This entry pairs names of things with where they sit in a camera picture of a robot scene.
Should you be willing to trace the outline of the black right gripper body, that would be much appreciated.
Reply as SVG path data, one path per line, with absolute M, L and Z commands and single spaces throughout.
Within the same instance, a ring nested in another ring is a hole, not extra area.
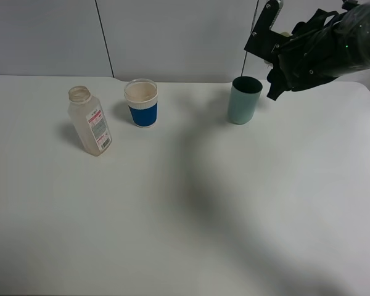
M 310 64 L 316 54 L 312 53 L 314 34 L 285 37 L 274 45 L 273 69 L 267 79 L 270 83 L 268 98 L 277 98 L 286 91 L 299 92 L 322 85 L 324 78 L 313 70 Z

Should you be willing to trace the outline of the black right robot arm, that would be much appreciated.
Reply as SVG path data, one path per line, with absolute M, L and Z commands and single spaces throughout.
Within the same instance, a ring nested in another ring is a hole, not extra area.
M 268 74 L 272 100 L 370 69 L 370 2 L 298 24 L 273 55 L 276 61 Z

